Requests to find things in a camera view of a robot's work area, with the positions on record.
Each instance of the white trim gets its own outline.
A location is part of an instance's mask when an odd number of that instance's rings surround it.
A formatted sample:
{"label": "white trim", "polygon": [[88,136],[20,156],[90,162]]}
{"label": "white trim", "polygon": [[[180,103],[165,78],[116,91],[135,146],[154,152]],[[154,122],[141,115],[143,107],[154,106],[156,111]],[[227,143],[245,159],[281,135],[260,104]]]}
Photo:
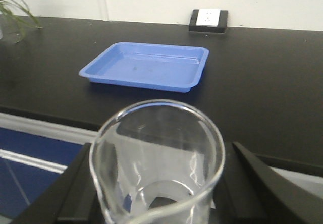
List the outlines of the white trim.
{"label": "white trim", "polygon": [[61,174],[67,168],[65,165],[41,160],[34,157],[25,156],[15,152],[0,149],[0,157],[14,162],[19,162],[28,166],[37,167],[42,170]]}
{"label": "white trim", "polygon": [[57,140],[84,144],[93,143],[96,131],[69,127],[24,117],[0,113],[0,127]]}

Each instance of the blue cabinet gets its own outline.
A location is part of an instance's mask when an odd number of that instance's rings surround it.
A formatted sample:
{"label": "blue cabinet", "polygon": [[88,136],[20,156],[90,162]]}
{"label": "blue cabinet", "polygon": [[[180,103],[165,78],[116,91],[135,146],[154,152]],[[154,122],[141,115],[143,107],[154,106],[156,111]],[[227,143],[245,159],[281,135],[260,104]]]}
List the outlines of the blue cabinet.
{"label": "blue cabinet", "polygon": [[15,217],[28,206],[6,159],[0,158],[0,214]]}
{"label": "blue cabinet", "polygon": [[0,215],[15,218],[60,175],[42,163],[68,166],[81,148],[75,143],[0,128]]}

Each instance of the potted plant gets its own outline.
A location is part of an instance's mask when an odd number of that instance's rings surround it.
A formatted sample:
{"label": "potted plant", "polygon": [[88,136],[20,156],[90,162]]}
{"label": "potted plant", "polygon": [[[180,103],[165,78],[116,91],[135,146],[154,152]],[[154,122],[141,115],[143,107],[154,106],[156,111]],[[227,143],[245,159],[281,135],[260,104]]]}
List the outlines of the potted plant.
{"label": "potted plant", "polygon": [[[18,16],[14,11],[23,12],[23,14],[27,17]],[[2,13],[3,17],[6,18],[9,25],[14,25],[16,28],[18,28],[20,35],[19,41],[21,41],[26,35],[24,29],[25,26],[34,28],[41,27],[39,21],[30,12],[27,3],[24,0],[0,0],[0,12]]]}

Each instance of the power socket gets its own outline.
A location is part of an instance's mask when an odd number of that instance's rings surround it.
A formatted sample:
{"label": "power socket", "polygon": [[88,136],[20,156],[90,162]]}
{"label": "power socket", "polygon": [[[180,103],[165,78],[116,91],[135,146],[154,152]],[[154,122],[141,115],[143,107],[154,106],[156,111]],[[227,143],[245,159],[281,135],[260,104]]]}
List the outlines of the power socket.
{"label": "power socket", "polygon": [[218,26],[220,11],[221,10],[219,9],[199,9],[196,19],[196,25]]}
{"label": "power socket", "polygon": [[192,12],[189,31],[225,33],[228,11],[218,9],[195,9]]}

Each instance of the black countertop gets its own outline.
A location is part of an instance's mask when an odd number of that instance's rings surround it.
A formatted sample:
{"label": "black countertop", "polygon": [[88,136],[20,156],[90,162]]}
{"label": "black countertop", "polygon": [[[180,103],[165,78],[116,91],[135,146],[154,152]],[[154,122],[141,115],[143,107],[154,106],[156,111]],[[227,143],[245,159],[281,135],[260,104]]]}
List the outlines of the black countertop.
{"label": "black countertop", "polygon": [[[323,175],[323,32],[40,18],[25,40],[0,41],[0,112],[90,130],[142,100],[206,113],[225,141]],[[210,53],[188,93],[90,83],[78,72],[116,42],[201,46]]]}

